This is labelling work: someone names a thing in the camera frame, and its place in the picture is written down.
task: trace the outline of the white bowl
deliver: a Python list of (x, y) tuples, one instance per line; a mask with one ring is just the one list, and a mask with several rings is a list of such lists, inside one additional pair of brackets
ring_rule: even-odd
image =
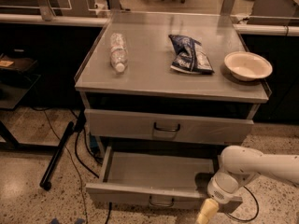
[(224, 63), (232, 75), (242, 81), (252, 81), (271, 75), (272, 65), (264, 57), (245, 51), (228, 54)]

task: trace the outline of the drawer handle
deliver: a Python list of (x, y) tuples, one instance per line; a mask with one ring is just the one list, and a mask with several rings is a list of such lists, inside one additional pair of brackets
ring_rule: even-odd
[(171, 199), (171, 203), (170, 204), (160, 204), (160, 203), (154, 203), (152, 200), (151, 200), (151, 195), (149, 196), (149, 204), (151, 204), (152, 206), (158, 206), (158, 207), (172, 207), (174, 204), (175, 204), (175, 199), (172, 198)]
[(157, 126), (157, 123), (154, 122), (154, 124), (153, 124), (153, 128), (154, 128), (155, 130), (157, 130), (157, 131), (177, 132), (177, 131), (180, 130), (180, 124), (178, 124), (177, 128), (175, 128), (175, 129), (166, 129), (166, 128), (159, 128), (159, 127)]

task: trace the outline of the plastic bottle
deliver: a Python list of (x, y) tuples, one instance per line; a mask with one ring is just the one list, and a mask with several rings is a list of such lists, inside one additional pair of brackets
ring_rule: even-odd
[(127, 67), (128, 51), (126, 40), (123, 34), (112, 34), (110, 38), (111, 65), (117, 73), (123, 73)]

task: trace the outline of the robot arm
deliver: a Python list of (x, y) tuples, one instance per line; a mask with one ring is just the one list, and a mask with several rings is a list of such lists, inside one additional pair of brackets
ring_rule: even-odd
[(221, 168), (210, 180), (207, 193), (218, 203), (228, 203), (239, 190), (259, 175), (299, 188), (299, 156), (263, 154), (246, 147), (230, 146), (221, 153)]

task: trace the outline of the closed drawer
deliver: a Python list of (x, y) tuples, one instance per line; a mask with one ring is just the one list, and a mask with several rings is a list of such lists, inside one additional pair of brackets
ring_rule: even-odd
[[(107, 147), (99, 182), (86, 185), (94, 202), (199, 209), (207, 198), (215, 161), (112, 147)], [(221, 206), (221, 212), (233, 212), (240, 204), (242, 199), (235, 197)]]
[(252, 120), (86, 109), (92, 135), (176, 142), (241, 143)]

